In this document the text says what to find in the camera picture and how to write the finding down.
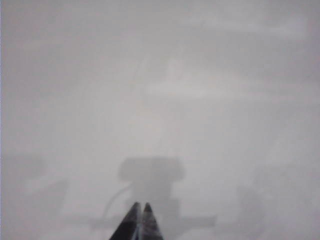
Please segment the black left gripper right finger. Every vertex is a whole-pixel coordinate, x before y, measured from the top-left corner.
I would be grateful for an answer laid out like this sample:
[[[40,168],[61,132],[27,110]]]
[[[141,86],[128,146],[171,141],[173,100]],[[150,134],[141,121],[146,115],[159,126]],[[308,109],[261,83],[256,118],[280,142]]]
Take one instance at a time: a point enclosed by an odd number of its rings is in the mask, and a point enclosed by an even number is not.
[[[139,240],[163,240],[160,227],[149,202],[144,206],[138,232]]]

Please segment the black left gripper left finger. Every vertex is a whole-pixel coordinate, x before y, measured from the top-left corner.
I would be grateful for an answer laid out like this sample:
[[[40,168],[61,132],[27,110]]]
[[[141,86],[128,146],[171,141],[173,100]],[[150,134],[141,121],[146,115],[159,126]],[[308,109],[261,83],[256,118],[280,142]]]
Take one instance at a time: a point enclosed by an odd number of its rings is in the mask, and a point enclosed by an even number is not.
[[[135,202],[109,240],[135,240],[140,223],[140,203]]]

